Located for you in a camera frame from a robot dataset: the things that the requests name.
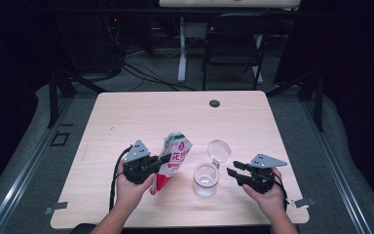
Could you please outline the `white desk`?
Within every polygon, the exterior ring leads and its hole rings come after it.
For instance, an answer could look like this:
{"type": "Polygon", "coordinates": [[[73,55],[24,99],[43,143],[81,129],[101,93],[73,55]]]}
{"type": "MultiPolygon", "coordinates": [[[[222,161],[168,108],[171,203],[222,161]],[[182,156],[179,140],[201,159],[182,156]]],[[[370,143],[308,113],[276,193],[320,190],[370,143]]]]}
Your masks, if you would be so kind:
{"type": "MultiPolygon", "coordinates": [[[[159,6],[167,9],[297,9],[302,0],[159,0],[159,6]]],[[[180,60],[177,81],[186,81],[185,18],[180,17],[180,60]]]]}

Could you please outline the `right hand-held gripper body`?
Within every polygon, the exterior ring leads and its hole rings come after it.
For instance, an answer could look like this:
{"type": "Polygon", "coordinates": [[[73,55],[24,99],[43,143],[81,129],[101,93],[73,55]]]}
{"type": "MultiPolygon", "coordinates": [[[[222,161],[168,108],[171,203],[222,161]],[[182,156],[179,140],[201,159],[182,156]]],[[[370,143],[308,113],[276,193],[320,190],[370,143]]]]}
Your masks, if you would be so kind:
{"type": "Polygon", "coordinates": [[[259,153],[247,163],[247,171],[250,172],[250,176],[243,175],[238,178],[238,185],[247,184],[260,194],[268,192],[276,183],[273,168],[286,165],[287,163],[280,159],[259,153]]]}

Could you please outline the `glass jar with hinged lid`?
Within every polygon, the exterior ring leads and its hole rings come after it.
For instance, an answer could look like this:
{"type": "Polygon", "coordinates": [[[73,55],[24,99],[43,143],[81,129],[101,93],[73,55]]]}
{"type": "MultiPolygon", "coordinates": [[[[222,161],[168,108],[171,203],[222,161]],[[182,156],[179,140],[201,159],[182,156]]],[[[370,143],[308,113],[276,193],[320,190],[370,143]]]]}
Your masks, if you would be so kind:
{"type": "Polygon", "coordinates": [[[206,155],[209,163],[198,165],[193,172],[193,189],[201,197],[212,196],[217,189],[220,179],[220,167],[231,159],[230,146],[221,139],[215,139],[207,144],[206,155]]]}

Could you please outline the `black metal stand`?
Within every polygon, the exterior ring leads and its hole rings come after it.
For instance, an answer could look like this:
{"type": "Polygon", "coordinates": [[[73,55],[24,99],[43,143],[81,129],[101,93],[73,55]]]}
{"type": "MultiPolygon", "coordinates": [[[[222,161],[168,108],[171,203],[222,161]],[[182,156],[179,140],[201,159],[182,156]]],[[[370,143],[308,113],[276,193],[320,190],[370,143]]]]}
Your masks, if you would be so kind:
{"type": "Polygon", "coordinates": [[[77,73],[68,69],[54,70],[49,77],[49,95],[50,95],[50,122],[48,127],[52,128],[58,119],[58,91],[66,98],[74,98],[77,94],[72,82],[78,82],[90,90],[100,94],[105,89],[100,88],[93,82],[85,79],[77,73]]]}
{"type": "Polygon", "coordinates": [[[314,123],[322,132],[322,105],[323,105],[323,77],[318,71],[308,71],[303,75],[287,81],[266,94],[267,97],[275,97],[289,88],[301,84],[297,97],[300,101],[308,101],[312,95],[315,95],[314,105],[314,123]]]}

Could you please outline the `black folding chair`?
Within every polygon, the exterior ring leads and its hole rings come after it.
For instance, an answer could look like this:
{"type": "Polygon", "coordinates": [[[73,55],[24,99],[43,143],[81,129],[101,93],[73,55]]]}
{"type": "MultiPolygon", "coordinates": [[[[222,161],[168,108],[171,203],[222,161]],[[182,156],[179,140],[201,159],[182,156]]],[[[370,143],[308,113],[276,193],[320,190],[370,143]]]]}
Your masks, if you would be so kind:
{"type": "Polygon", "coordinates": [[[256,67],[253,72],[253,89],[256,89],[266,40],[274,29],[273,20],[266,15],[222,14],[210,19],[206,25],[202,63],[203,90],[209,65],[244,66],[245,70],[256,67]]]}

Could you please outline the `person's right hand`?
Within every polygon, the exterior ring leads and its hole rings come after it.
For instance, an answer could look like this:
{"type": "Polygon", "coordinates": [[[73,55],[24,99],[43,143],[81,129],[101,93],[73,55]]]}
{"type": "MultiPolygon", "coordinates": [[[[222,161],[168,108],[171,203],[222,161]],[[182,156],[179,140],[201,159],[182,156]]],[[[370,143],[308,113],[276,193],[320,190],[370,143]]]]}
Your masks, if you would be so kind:
{"type": "Polygon", "coordinates": [[[284,208],[281,173],[277,168],[273,168],[273,173],[275,174],[276,183],[268,192],[260,194],[247,184],[243,185],[243,191],[257,203],[259,209],[269,219],[271,224],[278,224],[288,220],[288,216],[284,208]]]}

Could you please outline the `metal floor rail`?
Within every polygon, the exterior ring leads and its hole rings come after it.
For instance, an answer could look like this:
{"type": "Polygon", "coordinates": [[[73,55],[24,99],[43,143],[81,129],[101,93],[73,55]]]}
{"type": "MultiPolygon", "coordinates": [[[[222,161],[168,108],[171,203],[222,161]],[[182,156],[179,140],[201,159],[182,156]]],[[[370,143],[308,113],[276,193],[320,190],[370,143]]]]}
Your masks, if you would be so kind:
{"type": "Polygon", "coordinates": [[[56,125],[65,116],[73,100],[67,98],[58,107],[58,117],[51,128],[49,104],[39,101],[32,121],[18,148],[0,176],[0,233],[18,205],[56,133],[56,125]]]}
{"type": "Polygon", "coordinates": [[[308,102],[301,102],[301,106],[308,117],[308,122],[313,129],[322,150],[324,151],[324,161],[330,171],[332,179],[336,185],[339,195],[344,203],[350,219],[357,234],[373,234],[369,223],[363,215],[358,200],[347,182],[345,174],[341,169],[333,149],[328,142],[326,135],[318,127],[314,120],[314,110],[308,102]]]}

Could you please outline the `person's left hand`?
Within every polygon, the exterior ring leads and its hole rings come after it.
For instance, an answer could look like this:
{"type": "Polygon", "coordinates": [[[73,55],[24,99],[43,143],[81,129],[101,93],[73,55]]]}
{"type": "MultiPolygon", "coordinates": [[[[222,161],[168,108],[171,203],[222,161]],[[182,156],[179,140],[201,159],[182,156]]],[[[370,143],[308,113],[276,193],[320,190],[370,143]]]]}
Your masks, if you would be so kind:
{"type": "Polygon", "coordinates": [[[116,202],[115,206],[119,210],[132,212],[139,204],[143,194],[151,187],[156,175],[151,174],[143,183],[135,184],[127,180],[124,175],[124,164],[118,166],[119,175],[116,180],[116,202]]]}

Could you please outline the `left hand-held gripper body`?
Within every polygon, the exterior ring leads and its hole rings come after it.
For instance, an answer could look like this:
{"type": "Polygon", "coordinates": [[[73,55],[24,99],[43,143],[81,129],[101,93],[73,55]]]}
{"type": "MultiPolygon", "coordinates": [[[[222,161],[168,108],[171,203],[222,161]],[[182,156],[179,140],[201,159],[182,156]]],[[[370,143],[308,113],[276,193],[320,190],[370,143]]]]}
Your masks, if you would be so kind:
{"type": "Polygon", "coordinates": [[[124,158],[123,174],[128,181],[141,184],[148,176],[159,170],[158,160],[158,156],[151,156],[145,144],[137,140],[124,158]]]}

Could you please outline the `grey box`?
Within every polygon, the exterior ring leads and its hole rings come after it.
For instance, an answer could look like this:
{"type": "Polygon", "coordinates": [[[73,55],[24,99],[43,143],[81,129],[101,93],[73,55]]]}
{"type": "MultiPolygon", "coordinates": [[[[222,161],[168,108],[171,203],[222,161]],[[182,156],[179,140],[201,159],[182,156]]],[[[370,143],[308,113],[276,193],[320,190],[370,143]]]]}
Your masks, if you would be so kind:
{"type": "Polygon", "coordinates": [[[184,24],[184,35],[190,39],[205,39],[206,24],[202,22],[186,22],[184,24]]]}

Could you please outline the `dark equipment cabinet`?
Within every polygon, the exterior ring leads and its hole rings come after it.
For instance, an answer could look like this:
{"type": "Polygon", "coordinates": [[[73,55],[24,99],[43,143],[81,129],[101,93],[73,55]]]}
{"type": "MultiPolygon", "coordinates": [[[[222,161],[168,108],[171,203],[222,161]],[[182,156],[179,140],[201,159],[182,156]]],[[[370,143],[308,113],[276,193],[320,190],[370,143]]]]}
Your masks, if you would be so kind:
{"type": "Polygon", "coordinates": [[[120,72],[122,59],[113,54],[100,16],[59,15],[58,29],[80,73],[120,72]]]}

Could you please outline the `black tape square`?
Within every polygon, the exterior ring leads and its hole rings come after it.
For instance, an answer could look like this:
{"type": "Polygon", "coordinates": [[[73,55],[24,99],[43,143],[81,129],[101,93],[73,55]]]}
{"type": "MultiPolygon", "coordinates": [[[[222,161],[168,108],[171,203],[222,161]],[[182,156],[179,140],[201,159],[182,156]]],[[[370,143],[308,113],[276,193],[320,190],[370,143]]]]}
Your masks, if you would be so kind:
{"type": "Polygon", "coordinates": [[[66,142],[68,142],[69,136],[70,133],[61,133],[60,131],[57,131],[50,146],[64,146],[66,142]]]}

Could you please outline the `grey tape piece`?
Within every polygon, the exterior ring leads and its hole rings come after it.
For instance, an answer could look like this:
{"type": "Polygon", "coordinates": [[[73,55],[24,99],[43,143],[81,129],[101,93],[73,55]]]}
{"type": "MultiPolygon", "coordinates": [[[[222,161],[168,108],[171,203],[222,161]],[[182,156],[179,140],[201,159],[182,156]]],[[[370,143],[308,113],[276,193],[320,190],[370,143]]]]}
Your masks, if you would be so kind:
{"type": "Polygon", "coordinates": [[[292,205],[297,209],[300,209],[300,208],[308,209],[310,206],[314,205],[315,203],[316,201],[314,200],[313,197],[292,201],[292,205]]]}
{"type": "Polygon", "coordinates": [[[64,210],[67,208],[68,202],[54,203],[51,207],[45,208],[43,210],[43,215],[50,215],[56,210],[64,210]]]}

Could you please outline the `pink and clear plastic bag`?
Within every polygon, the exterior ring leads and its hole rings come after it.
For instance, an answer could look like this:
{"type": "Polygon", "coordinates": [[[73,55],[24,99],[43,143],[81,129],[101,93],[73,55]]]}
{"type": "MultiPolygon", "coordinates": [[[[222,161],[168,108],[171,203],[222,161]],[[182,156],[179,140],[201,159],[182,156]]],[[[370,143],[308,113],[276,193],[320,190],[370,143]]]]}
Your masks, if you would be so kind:
{"type": "Polygon", "coordinates": [[[167,155],[170,157],[157,172],[156,179],[149,189],[151,195],[161,191],[167,182],[176,175],[192,146],[190,140],[182,133],[171,133],[164,139],[164,148],[159,158],[163,160],[167,155]]]}

